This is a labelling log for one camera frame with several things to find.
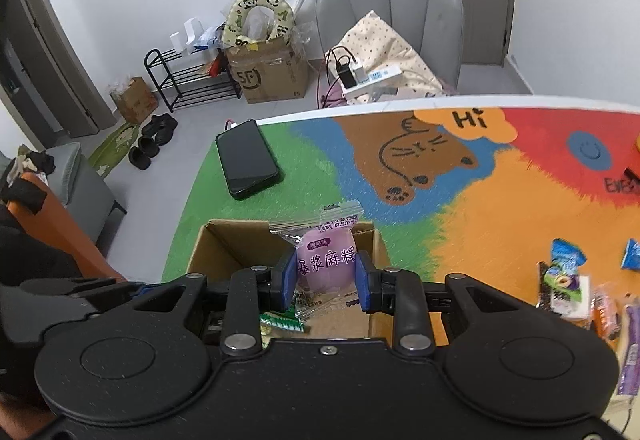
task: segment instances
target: gray chair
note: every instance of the gray chair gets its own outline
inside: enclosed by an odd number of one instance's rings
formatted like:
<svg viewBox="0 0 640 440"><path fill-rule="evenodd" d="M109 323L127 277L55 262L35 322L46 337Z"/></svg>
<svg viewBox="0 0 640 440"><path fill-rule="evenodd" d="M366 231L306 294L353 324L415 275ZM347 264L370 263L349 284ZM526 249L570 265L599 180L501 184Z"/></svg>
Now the gray chair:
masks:
<svg viewBox="0 0 640 440"><path fill-rule="evenodd" d="M462 58L462 0L316 0L322 50L337 45L369 11L375 11L423 58L431 71L458 85Z"/></svg>
<svg viewBox="0 0 640 440"><path fill-rule="evenodd" d="M107 216L114 209L127 213L82 154L80 144L69 142L47 149L56 170L47 176L49 188L66 207L73 220L96 242Z"/></svg>

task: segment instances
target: black cloth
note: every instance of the black cloth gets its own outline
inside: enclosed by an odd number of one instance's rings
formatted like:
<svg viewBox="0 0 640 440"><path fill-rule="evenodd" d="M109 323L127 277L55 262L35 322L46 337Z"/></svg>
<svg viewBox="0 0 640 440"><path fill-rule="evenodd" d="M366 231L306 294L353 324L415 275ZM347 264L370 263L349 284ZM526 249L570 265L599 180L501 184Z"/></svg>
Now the black cloth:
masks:
<svg viewBox="0 0 640 440"><path fill-rule="evenodd" d="M33 165L38 168L38 171L42 171L45 175L50 175L56 170L56 165L53 163L53 157L43 152L31 151L27 154L27 158L31 159Z"/></svg>
<svg viewBox="0 0 640 440"><path fill-rule="evenodd" d="M41 277L82 277L73 256L40 242L0 205L0 283L18 286Z"/></svg>
<svg viewBox="0 0 640 440"><path fill-rule="evenodd" d="M11 201L18 202L30 210L31 214L40 212L45 198L47 198L46 191L23 178L15 179L11 187L5 183L0 189L0 199L5 204Z"/></svg>

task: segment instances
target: gray sofa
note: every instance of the gray sofa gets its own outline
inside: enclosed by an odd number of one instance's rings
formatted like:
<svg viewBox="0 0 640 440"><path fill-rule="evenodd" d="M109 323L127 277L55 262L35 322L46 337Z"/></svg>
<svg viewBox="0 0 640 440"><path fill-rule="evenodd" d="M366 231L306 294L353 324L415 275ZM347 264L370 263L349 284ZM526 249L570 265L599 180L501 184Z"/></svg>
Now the gray sofa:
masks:
<svg viewBox="0 0 640 440"><path fill-rule="evenodd" d="M119 209L125 214L127 212L89 165L80 144L69 142L47 149L46 153L53 157L56 166L55 171L47 176L49 188L78 227L95 243L111 211Z"/></svg>

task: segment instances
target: blue gripper pad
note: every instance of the blue gripper pad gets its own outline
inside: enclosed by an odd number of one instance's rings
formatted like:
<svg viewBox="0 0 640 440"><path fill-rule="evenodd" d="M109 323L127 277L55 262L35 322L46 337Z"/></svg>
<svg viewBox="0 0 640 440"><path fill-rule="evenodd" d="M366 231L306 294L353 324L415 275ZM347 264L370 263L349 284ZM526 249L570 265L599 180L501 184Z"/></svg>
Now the blue gripper pad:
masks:
<svg viewBox="0 0 640 440"><path fill-rule="evenodd" d="M355 283L358 290L358 299L360 300L360 307L363 312L366 312L370 308L371 297L369 293L369 276L362 264L360 255L356 254L356 267L355 267Z"/></svg>
<svg viewBox="0 0 640 440"><path fill-rule="evenodd" d="M287 266L282 271L282 307L289 308L293 300L293 291L298 282L298 256L294 252L289 258Z"/></svg>

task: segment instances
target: smartphone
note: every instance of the smartphone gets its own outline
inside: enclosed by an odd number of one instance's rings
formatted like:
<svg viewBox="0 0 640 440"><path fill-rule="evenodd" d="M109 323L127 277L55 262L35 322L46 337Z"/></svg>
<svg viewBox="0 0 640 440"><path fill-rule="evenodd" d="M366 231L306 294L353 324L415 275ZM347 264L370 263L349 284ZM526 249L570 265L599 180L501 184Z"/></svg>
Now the smartphone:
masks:
<svg viewBox="0 0 640 440"><path fill-rule="evenodd" d="M229 194L242 200L282 180L282 172L255 120L216 137Z"/></svg>

